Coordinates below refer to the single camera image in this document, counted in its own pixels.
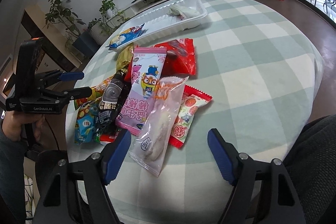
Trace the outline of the person's left hand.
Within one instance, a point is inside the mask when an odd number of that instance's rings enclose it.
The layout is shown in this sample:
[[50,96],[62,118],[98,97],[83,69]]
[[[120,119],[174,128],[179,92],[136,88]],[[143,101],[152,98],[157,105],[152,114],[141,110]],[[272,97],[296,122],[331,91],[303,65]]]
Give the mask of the person's left hand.
[[2,131],[11,141],[21,139],[22,126],[35,124],[34,138],[40,141],[45,116],[41,114],[25,114],[17,111],[7,111],[2,123]]

